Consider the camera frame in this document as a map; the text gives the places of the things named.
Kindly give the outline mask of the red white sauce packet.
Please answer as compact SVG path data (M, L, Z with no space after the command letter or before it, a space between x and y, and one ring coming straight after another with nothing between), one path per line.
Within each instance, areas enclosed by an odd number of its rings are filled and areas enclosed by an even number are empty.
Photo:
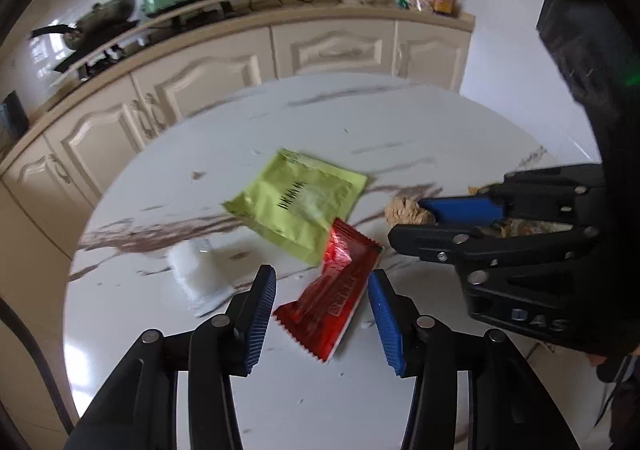
M274 319L306 352L329 361L355 314L383 248L337 218L330 229L320 276Z

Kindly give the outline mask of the white plastic cup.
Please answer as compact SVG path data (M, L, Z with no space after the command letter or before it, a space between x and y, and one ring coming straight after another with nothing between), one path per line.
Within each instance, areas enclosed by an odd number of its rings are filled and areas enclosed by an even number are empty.
M214 311L233 294L232 284L218 266L213 247L206 238L173 245L167 259L196 318Z

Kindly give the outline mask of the small ginger piece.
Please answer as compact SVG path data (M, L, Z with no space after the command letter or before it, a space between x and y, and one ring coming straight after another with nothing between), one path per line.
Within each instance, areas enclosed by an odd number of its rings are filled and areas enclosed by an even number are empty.
M406 197L395 197L385 208L386 224L393 228L396 225L434 225L435 216L416 202Z

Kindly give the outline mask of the yellow-green snack bag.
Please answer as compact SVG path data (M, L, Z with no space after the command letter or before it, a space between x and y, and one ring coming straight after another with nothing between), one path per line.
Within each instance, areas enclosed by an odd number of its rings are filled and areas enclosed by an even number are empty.
M222 206L254 233L314 267L333 222L349 217L367 184L367 175L280 149L254 181Z

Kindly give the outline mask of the green gold food pouch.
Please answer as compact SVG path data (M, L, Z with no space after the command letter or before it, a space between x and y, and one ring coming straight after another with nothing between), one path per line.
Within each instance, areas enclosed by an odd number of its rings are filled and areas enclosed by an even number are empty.
M478 229L488 237L506 239L544 235L545 233L562 233L563 231L572 230L573 226L570 224L538 221L538 219L507 217L495 219L489 226L480 226Z

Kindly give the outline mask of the cream lower kitchen cabinets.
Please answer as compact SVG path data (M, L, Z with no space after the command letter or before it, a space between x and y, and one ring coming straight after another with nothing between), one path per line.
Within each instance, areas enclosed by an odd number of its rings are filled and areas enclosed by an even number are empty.
M2 185L72 255L93 208L165 129L233 94L322 72L389 74L457 91L475 19L370 5L287 7L151 46L44 109Z

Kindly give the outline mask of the white marble round table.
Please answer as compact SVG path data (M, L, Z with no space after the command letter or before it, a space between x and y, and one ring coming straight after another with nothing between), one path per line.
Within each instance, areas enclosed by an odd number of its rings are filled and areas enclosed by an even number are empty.
M78 242L63 340L83 421L143 331L193 330L207 295L247 289L260 265L276 270L274 306L298 300L322 275L337 216L384 247L380 266L419 311L483 334L451 266L388 247L385 209L393 198L469 196L503 174L567 163L472 100L389 76L295 77L216 103L213 90L196 95L208 106L134 155ZM587 359L510 337L580 447L594 430L596 448L606 447L605 387ZM254 370L232 378L244 448L400 448L414 380L387 364L367 292L332 344L324 362L269 322Z

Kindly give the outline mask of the black electric kettle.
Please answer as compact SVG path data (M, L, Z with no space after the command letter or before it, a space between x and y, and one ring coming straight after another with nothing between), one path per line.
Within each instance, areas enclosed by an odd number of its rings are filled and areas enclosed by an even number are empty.
M29 120L17 92L12 91L1 100L1 135L16 143L29 130Z

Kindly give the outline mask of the black gas stove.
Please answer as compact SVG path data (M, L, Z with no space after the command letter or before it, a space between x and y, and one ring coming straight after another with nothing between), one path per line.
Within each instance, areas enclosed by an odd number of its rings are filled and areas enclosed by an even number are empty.
M71 77L85 82L146 47L236 16L239 16L238 10L227 0L193 3L147 20L103 44L71 54L59 62L53 71L61 78Z

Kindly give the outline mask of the black wok with lid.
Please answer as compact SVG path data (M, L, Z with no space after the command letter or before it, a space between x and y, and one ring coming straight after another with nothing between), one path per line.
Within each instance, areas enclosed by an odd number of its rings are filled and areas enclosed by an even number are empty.
M39 36L62 36L67 48L77 51L90 36L111 25L127 22L134 14L137 0L109 0L94 3L87 14L78 19L73 25L56 24L32 30L32 39Z

